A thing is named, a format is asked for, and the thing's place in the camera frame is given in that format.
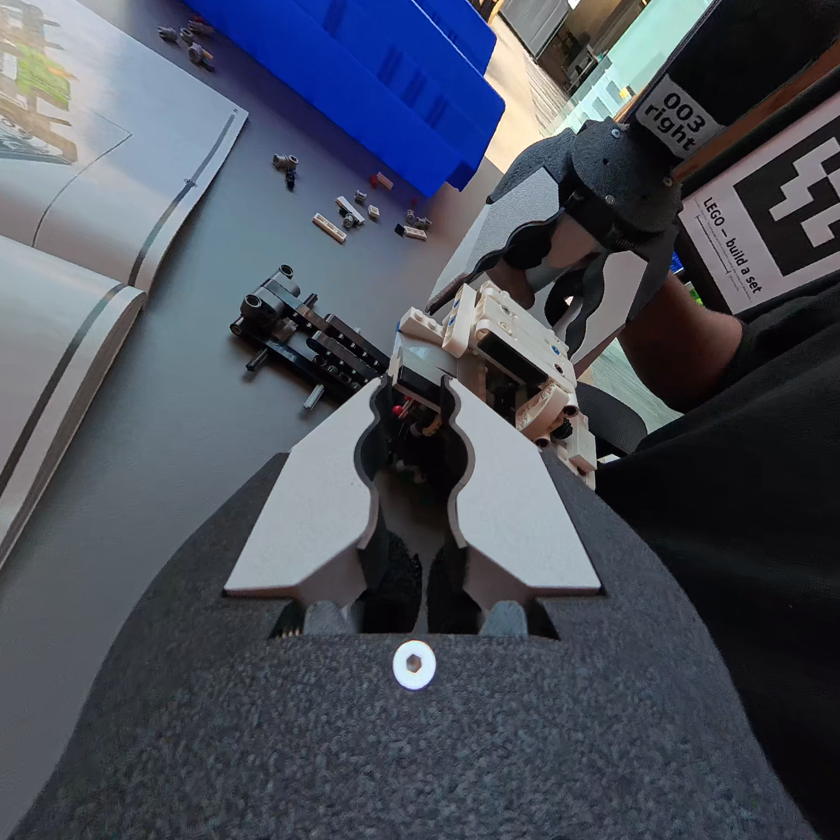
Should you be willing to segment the scattered small lego pieces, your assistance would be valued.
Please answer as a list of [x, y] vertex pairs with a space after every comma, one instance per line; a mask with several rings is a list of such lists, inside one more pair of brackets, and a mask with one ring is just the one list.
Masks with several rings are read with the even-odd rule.
[[[293, 192], [298, 178], [298, 158], [292, 154], [274, 154], [271, 162], [273, 167], [283, 174], [288, 191]], [[362, 190], [355, 190], [351, 200], [345, 196], [337, 196], [334, 202], [340, 216], [340, 225], [334, 224], [331, 219], [321, 213], [315, 213], [311, 221], [323, 233], [341, 245], [348, 237], [348, 232], [362, 227], [367, 219], [375, 223], [381, 219], [379, 207], [370, 203], [368, 193]], [[412, 201], [411, 206], [406, 210], [404, 222], [395, 225], [395, 232], [401, 237], [425, 241], [433, 223], [429, 217], [415, 212], [416, 203]]]

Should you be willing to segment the lego instruction booklet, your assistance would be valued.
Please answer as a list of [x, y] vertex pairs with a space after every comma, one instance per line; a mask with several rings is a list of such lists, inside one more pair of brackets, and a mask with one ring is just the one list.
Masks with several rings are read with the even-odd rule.
[[1, 563], [248, 112], [80, 2], [1, 2]]

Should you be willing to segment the dark grey lego beam frame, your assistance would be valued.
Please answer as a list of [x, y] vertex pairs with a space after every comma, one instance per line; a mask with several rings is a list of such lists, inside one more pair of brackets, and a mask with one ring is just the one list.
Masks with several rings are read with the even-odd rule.
[[317, 313], [317, 294], [301, 297], [293, 277], [291, 266], [280, 265], [244, 297], [229, 329], [255, 349], [248, 373], [276, 359], [311, 383], [306, 410], [322, 396], [344, 403], [383, 376], [390, 357], [337, 315]]

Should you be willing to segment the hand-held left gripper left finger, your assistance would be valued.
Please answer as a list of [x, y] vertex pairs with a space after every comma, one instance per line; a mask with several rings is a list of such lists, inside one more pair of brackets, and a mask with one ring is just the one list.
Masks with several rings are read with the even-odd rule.
[[389, 378], [370, 381], [295, 445], [229, 575], [229, 596], [347, 606], [387, 565], [375, 476], [389, 456]]

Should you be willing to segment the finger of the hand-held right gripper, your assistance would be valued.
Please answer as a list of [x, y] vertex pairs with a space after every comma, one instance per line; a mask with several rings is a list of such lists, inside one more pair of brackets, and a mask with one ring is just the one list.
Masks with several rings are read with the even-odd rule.
[[664, 284], [670, 261], [670, 252], [659, 248], [651, 259], [606, 253], [552, 284], [544, 315], [571, 362], [583, 362], [636, 318]]
[[425, 306], [434, 314], [458, 290], [494, 267], [508, 252], [527, 258], [549, 242], [562, 213], [560, 178], [545, 165], [512, 167], [441, 271]]

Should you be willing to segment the blue plastic bin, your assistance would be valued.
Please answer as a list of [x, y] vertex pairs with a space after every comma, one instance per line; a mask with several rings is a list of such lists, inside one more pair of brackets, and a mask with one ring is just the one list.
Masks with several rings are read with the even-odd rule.
[[467, 186], [505, 111], [470, 2], [187, 4], [425, 196]]

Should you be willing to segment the black office chair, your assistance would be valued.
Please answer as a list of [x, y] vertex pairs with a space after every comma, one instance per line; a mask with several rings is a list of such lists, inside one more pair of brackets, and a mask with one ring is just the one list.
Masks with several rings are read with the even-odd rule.
[[579, 381], [576, 396], [595, 437], [598, 458], [632, 454], [648, 434], [641, 416], [612, 395]]

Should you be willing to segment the white and green lego assembly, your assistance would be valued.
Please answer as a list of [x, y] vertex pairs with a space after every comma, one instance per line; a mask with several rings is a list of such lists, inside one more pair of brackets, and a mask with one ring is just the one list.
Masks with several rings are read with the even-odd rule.
[[595, 436], [568, 348], [492, 280], [462, 287], [441, 322], [410, 308], [397, 326], [388, 375], [413, 407], [437, 413], [442, 379], [457, 380], [595, 488]]

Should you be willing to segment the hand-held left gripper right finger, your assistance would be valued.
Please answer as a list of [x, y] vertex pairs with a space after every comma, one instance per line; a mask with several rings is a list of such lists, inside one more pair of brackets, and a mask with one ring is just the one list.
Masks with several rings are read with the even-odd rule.
[[482, 608], [541, 596], [594, 594], [602, 583], [538, 447], [459, 381], [444, 392], [465, 445], [465, 471], [448, 500], [466, 551], [465, 592]]

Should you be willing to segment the person's right forearm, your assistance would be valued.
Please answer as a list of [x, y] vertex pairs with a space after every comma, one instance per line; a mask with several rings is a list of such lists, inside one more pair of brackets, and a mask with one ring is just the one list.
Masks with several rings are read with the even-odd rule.
[[687, 413], [718, 390], [742, 332], [740, 320], [697, 305], [669, 272], [617, 338], [647, 389], [670, 409]]

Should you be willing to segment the person's arm black sleeve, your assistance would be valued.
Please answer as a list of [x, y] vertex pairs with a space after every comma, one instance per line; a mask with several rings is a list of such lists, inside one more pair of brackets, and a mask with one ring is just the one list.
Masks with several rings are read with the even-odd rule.
[[717, 391], [597, 492], [688, 594], [784, 786], [838, 838], [838, 272], [734, 318]]

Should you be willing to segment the cluster of grey lego connectors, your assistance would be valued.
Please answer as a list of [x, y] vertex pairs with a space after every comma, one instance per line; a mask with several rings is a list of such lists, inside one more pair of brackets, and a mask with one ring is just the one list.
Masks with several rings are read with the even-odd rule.
[[215, 36], [215, 28], [199, 17], [191, 18], [180, 28], [160, 25], [156, 29], [157, 35], [166, 43], [183, 44], [186, 47], [188, 59], [196, 67], [215, 70], [215, 58], [204, 46], [203, 41]]

